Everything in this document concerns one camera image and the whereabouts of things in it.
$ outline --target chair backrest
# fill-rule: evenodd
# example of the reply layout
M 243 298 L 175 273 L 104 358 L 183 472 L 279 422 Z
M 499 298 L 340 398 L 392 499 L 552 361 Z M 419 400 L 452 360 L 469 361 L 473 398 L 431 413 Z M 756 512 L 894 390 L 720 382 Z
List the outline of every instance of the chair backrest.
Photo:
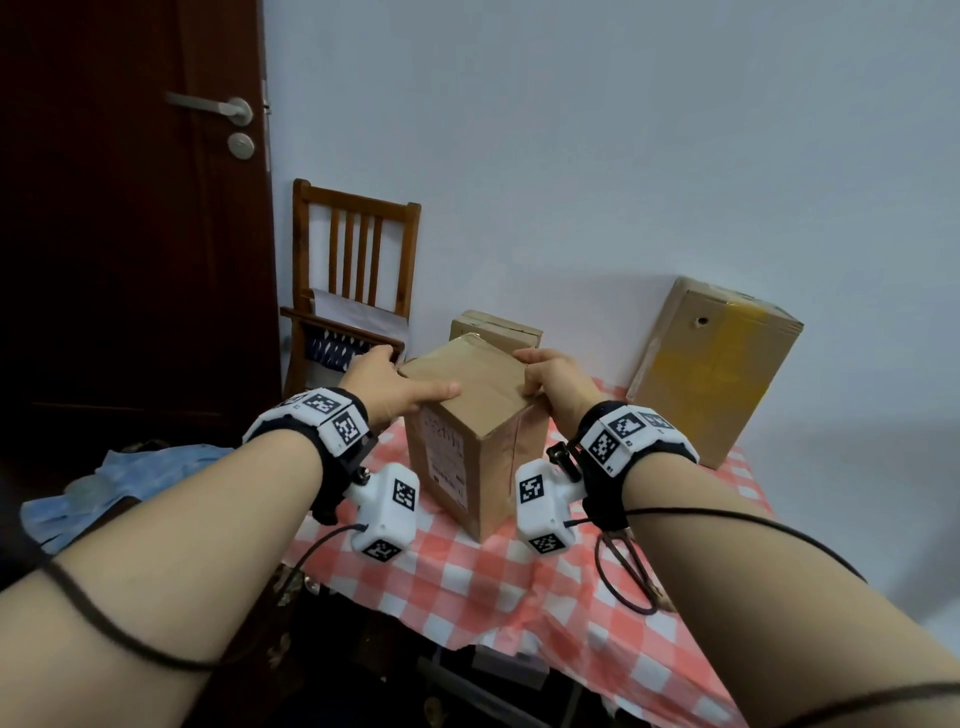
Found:
M 310 205 L 330 208 L 330 264 L 327 290 L 344 298 L 376 306 L 376 285 L 380 268 L 380 234 L 383 221 L 398 222 L 403 226 L 400 247 L 399 278 L 396 282 L 394 313 L 410 318 L 410 293 L 414 281 L 414 260 L 417 257 L 417 231 L 420 226 L 420 205 L 398 205 L 370 197 L 349 195 L 332 189 L 314 187 L 307 180 L 294 180 L 294 308 L 310 312 Z M 337 285 L 337 254 L 340 247 L 340 214 L 345 216 L 343 277 Z M 353 261 L 353 228 L 360 217 L 360 235 L 357 242 L 357 271 L 355 284 L 351 266 Z M 372 228 L 370 286 L 364 301 L 367 283 L 367 238 Z

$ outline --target dark red door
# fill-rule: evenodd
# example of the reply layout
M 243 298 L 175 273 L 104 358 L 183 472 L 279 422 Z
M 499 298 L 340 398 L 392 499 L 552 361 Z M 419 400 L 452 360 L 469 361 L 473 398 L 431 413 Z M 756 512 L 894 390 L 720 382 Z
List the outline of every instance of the dark red door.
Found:
M 280 392 L 259 4 L 0 7 L 5 399 L 114 441 L 232 438 Z

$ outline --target chair seat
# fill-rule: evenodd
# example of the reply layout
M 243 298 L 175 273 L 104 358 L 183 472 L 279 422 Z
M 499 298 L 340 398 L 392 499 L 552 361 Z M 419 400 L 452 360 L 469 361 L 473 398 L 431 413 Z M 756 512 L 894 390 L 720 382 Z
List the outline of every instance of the chair seat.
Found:
M 405 350 L 409 346 L 410 324 L 402 316 L 327 291 L 312 290 L 313 312 L 317 316 L 402 341 Z

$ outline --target red and white tablecloth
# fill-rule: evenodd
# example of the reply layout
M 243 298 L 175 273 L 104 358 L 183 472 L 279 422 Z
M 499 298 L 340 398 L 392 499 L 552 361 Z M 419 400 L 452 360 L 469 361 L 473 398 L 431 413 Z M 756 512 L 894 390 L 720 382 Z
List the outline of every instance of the red and white tablecloth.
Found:
M 547 446 L 560 439 L 551 423 Z M 388 462 L 410 464 L 402 420 L 380 435 L 365 464 L 376 471 Z M 740 495 L 770 509 L 739 449 L 716 474 Z M 340 508 L 340 521 L 352 522 L 352 504 L 345 501 Z M 584 515 L 579 503 L 572 515 Z M 567 553 L 535 558 L 515 538 L 512 521 L 480 546 L 421 492 L 417 528 L 411 548 L 387 564 L 354 554 L 347 533 L 319 548 L 303 570 L 449 649 L 484 644 L 507 654 L 539 655 L 654 725 L 745 725 L 678 617 L 635 614 L 600 581 L 593 563 L 599 530 L 592 524 L 578 527 L 577 544 Z M 295 563 L 326 530 L 307 517 L 284 562 Z M 609 564 L 604 572 L 616 589 L 645 603 L 615 557 L 605 548 L 603 553 Z

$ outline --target wooden chair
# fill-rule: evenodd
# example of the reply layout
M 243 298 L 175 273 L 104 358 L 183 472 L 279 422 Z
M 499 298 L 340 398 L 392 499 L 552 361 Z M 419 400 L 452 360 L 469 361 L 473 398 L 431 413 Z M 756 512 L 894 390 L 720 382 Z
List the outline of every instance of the wooden chair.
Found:
M 309 280 L 310 205 L 330 208 L 330 253 L 325 291 L 311 287 Z M 343 272 L 338 286 L 341 212 L 344 214 L 345 231 Z M 290 366 L 283 385 L 285 397 L 292 397 L 306 388 L 308 361 L 317 358 L 316 350 L 323 342 L 319 337 L 326 337 L 324 340 L 333 337 L 357 352 L 378 344 L 389 344 L 394 348 L 394 361 L 403 356 L 408 342 L 420 205 L 398 205 L 314 187 L 307 180 L 294 180 L 293 215 L 294 305 L 280 309 L 281 315 L 289 318 L 293 324 Z M 354 278 L 351 270 L 353 235 L 358 217 L 360 231 Z M 403 227 L 393 311 L 376 305 L 377 284 L 380 282 L 380 237 L 385 220 L 400 223 Z M 368 275 L 368 238 L 371 231 Z

